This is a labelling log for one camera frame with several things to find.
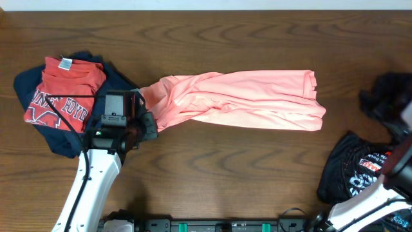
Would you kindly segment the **salmon pink shirt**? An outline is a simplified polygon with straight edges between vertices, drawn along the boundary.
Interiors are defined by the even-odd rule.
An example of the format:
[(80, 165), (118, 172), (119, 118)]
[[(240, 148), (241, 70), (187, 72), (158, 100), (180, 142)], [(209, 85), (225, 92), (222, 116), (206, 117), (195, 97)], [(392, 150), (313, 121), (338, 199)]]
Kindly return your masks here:
[(269, 130), (319, 131), (326, 110), (311, 70), (170, 75), (139, 90), (160, 131), (188, 120)]

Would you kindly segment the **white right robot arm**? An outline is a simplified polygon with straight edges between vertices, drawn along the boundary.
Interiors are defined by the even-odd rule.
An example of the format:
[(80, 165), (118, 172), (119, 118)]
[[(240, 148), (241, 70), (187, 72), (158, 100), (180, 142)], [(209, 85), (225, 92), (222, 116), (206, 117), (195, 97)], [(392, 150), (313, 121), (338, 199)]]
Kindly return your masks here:
[(386, 215), (411, 207), (411, 137), (398, 145), (377, 181), (357, 196), (334, 205), (328, 231), (360, 231)]

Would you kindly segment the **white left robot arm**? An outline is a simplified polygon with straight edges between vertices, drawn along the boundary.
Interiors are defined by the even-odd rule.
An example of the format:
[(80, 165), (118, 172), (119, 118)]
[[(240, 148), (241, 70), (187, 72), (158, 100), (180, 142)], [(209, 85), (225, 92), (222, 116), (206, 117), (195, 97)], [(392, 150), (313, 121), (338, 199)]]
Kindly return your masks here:
[(131, 150), (158, 138), (153, 114), (139, 90), (111, 90), (104, 113), (93, 120), (80, 144), (79, 166), (54, 231), (96, 231), (109, 190)]

